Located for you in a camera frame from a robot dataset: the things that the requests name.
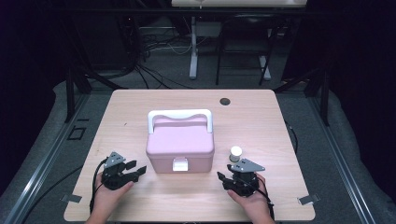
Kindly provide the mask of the metal floor rail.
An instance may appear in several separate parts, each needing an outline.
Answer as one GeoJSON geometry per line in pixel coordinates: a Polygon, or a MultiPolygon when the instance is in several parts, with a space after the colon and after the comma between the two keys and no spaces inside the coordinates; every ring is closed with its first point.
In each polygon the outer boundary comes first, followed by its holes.
{"type": "Polygon", "coordinates": [[[61,145],[72,130],[76,115],[90,98],[87,94],[78,97],[75,112],[65,122],[66,99],[58,96],[34,145],[13,177],[5,194],[0,197],[0,224],[19,224],[24,219],[37,193],[45,182],[50,169],[59,156],[61,145]]]}
{"type": "Polygon", "coordinates": [[[350,201],[352,202],[361,224],[377,224],[364,196],[351,173],[347,161],[339,147],[330,126],[326,125],[319,112],[319,102],[316,98],[308,98],[308,103],[315,113],[320,129],[324,132],[325,138],[330,146],[333,162],[343,181],[350,201]]]}

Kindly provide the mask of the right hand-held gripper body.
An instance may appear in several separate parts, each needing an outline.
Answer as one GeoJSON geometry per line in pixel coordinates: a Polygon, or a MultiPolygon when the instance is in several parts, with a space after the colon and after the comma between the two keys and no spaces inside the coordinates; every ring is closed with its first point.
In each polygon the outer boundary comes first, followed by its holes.
{"type": "Polygon", "coordinates": [[[225,190],[233,190],[239,196],[248,197],[259,188],[259,180],[256,172],[262,172],[265,168],[254,161],[241,159],[233,166],[233,175],[229,183],[223,184],[225,190]]]}

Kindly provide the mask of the small white-capped bottle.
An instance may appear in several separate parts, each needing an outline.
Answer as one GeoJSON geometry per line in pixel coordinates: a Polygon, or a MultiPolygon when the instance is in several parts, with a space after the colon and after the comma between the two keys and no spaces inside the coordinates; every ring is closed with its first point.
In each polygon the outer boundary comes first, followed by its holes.
{"type": "Polygon", "coordinates": [[[239,146],[231,147],[229,160],[231,162],[240,161],[240,157],[241,157],[242,153],[243,153],[243,149],[241,147],[239,147],[239,146]]]}

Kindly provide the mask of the black metal stand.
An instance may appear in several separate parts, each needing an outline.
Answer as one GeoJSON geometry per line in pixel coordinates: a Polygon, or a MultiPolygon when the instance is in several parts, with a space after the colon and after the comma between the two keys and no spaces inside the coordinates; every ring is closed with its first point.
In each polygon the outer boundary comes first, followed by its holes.
{"type": "Polygon", "coordinates": [[[99,81],[113,91],[124,90],[124,87],[100,76],[98,73],[86,66],[71,64],[65,75],[67,104],[65,123],[69,122],[76,113],[75,88],[78,88],[82,94],[90,94],[92,92],[92,86],[89,83],[88,78],[93,78],[96,81],[99,81]]]}
{"type": "Polygon", "coordinates": [[[330,75],[324,68],[315,68],[300,77],[292,78],[285,84],[274,89],[275,93],[286,91],[298,83],[307,80],[308,83],[304,89],[306,97],[315,97],[320,92],[319,101],[319,116],[326,126],[329,126],[328,120],[328,105],[329,105],[329,92],[330,92],[330,75]]]}

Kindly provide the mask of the grey tape strip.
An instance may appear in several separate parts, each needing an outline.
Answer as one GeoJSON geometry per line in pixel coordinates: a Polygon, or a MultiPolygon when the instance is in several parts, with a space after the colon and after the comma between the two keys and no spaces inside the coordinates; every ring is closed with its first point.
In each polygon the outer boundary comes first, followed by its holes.
{"type": "Polygon", "coordinates": [[[79,203],[81,200],[81,196],[77,196],[74,194],[65,194],[62,198],[61,201],[62,202],[66,202],[66,203],[79,203]]]}
{"type": "Polygon", "coordinates": [[[311,194],[298,199],[301,205],[314,204],[320,200],[317,194],[311,194]]]}

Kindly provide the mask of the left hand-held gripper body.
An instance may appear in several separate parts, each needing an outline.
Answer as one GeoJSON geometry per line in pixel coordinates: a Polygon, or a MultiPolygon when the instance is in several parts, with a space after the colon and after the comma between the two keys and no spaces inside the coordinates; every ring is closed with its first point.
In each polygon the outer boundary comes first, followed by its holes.
{"type": "Polygon", "coordinates": [[[137,175],[134,173],[124,174],[126,159],[113,151],[106,159],[102,174],[102,183],[111,190],[120,189],[128,182],[136,182],[137,175]]]}

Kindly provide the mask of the white background desk top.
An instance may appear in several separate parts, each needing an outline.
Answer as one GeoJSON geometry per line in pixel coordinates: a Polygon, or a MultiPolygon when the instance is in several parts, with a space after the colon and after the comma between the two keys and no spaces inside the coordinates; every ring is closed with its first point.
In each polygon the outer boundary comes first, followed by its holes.
{"type": "Polygon", "coordinates": [[[173,7],[305,7],[308,0],[171,0],[173,7]]]}

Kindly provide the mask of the person's right hand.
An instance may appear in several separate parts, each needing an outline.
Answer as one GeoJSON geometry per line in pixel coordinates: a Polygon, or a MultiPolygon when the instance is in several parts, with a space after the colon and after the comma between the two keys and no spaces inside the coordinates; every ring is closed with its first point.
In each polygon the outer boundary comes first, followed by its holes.
{"type": "Polygon", "coordinates": [[[271,217],[267,199],[261,193],[255,192],[249,197],[241,197],[233,190],[228,190],[227,193],[243,208],[250,220],[257,217],[271,217]]]}

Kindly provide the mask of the person's left hand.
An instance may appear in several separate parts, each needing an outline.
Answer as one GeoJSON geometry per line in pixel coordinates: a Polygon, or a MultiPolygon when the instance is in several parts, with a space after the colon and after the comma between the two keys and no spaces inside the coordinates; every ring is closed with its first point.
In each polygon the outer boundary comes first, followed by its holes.
{"type": "Polygon", "coordinates": [[[128,182],[116,190],[101,187],[101,184],[102,174],[98,174],[96,177],[97,191],[94,195],[93,209],[90,216],[106,217],[108,219],[119,204],[121,198],[133,187],[134,182],[128,182]]]}

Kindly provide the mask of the black chair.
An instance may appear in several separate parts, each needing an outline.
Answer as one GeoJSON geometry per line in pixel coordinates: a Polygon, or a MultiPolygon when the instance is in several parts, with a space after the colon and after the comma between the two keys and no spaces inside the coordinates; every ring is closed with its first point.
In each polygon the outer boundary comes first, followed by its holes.
{"type": "Polygon", "coordinates": [[[259,69],[261,85],[264,79],[259,57],[266,57],[269,68],[277,34],[285,22],[273,14],[240,14],[223,21],[216,46],[216,84],[222,70],[259,69]]]}

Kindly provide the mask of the short white desk leg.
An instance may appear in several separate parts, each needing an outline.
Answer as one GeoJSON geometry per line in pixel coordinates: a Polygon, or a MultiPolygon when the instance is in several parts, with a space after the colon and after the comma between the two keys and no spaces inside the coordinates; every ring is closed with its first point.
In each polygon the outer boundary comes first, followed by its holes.
{"type": "Polygon", "coordinates": [[[264,80],[266,81],[270,81],[272,79],[269,68],[268,68],[268,64],[266,61],[266,57],[265,56],[260,56],[259,57],[260,60],[260,65],[262,67],[262,77],[264,80]]]}

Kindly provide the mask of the tall white desk leg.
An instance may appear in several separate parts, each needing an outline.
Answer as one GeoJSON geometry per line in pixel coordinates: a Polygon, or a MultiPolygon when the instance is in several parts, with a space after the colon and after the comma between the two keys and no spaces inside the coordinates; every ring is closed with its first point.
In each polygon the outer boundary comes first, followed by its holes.
{"type": "Polygon", "coordinates": [[[198,67],[198,52],[197,52],[197,37],[196,37],[196,20],[191,18],[191,65],[190,65],[190,79],[197,78],[198,67]]]}

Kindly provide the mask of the pink storage box white handle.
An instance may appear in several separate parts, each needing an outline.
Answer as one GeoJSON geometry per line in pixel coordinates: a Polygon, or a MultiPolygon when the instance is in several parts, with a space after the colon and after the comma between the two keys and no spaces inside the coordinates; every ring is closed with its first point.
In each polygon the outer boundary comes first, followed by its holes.
{"type": "Polygon", "coordinates": [[[215,153],[212,112],[150,111],[146,152],[158,174],[209,172],[215,153]]]}

